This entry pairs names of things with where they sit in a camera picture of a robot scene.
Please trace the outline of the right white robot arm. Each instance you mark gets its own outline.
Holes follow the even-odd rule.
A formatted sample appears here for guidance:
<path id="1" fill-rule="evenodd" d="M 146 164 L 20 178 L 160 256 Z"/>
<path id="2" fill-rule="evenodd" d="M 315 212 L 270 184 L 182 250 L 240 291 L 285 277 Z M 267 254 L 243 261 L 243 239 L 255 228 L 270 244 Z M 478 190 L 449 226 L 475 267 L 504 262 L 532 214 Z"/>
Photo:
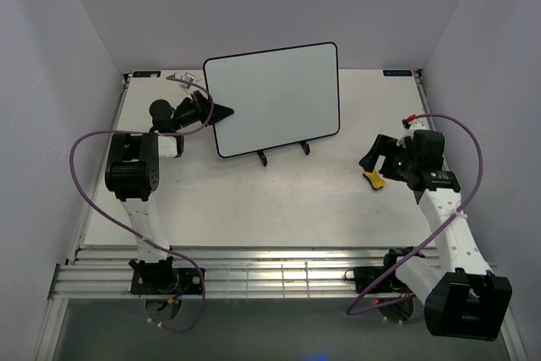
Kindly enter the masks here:
<path id="1" fill-rule="evenodd" d="M 423 304 L 432 335 L 493 341 L 511 301 L 511 283 L 492 271 L 474 241 L 460 184 L 443 168 L 444 147 L 442 133 L 412 126 L 400 139 L 378 135 L 360 160 L 365 176 L 404 182 L 413 192 L 440 259 L 435 270 L 420 249 L 392 249 L 364 291 L 382 282 L 392 291 L 407 287 Z"/>

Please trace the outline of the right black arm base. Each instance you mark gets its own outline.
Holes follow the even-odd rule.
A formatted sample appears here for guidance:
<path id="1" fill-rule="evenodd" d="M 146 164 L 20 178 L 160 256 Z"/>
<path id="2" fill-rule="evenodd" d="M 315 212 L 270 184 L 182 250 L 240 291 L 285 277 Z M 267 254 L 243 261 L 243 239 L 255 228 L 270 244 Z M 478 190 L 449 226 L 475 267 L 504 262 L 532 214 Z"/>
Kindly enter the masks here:
<path id="1" fill-rule="evenodd" d="M 344 280 L 354 284 L 355 292 L 361 293 L 424 293 L 428 285 L 421 277 L 419 269 L 408 263 L 386 275 L 382 266 L 356 266 L 345 271 Z"/>

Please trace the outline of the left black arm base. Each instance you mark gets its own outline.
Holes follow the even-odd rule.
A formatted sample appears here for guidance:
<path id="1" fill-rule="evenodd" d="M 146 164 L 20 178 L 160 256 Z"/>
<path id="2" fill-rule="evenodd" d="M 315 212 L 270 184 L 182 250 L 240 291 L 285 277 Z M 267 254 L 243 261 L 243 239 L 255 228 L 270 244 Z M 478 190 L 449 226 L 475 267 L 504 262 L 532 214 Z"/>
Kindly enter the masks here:
<path id="1" fill-rule="evenodd" d="M 195 268 L 134 270 L 129 292 L 132 295 L 170 295 L 183 291 L 188 295 L 202 293 L 202 277 Z"/>

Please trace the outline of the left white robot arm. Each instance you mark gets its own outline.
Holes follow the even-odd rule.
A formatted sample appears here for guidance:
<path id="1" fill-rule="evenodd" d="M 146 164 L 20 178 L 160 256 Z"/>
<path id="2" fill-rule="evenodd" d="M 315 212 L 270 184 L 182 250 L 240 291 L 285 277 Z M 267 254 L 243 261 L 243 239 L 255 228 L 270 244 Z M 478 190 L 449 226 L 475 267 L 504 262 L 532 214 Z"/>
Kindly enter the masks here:
<path id="1" fill-rule="evenodd" d="M 161 293 L 173 291 L 179 273 L 172 265 L 170 245 L 161 227 L 155 192 L 160 182 L 160 159 L 179 158 L 184 137 L 178 130 L 191 124 L 214 125 L 234 110 L 192 92 L 173 107 L 158 99 L 149 107 L 152 126 L 142 134 L 114 134 L 107 157 L 105 184 L 126 211 L 136 231 L 138 257 L 130 265 L 144 284 Z"/>

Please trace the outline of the yellow bone-shaped eraser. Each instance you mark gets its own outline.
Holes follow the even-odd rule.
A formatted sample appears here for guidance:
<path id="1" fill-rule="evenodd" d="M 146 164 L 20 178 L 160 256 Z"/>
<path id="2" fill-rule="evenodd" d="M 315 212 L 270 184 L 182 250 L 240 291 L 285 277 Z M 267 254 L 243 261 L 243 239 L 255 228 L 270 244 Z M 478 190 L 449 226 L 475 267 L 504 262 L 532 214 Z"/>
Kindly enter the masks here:
<path id="1" fill-rule="evenodd" d="M 380 177 L 376 170 L 372 172 L 364 171 L 363 176 L 367 179 L 373 190 L 380 190 L 385 187 L 385 180 Z"/>

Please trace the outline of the white whiteboard black frame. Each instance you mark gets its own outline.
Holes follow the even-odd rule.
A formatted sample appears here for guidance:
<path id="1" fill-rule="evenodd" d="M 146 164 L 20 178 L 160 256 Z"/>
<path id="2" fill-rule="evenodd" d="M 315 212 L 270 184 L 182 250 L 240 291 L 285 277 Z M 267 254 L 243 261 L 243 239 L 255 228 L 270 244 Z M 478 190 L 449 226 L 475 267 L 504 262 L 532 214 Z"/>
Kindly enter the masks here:
<path id="1" fill-rule="evenodd" d="M 338 51 L 332 41 L 213 57 L 203 71 L 214 102 L 233 110 L 214 126 L 222 158 L 340 131 Z"/>

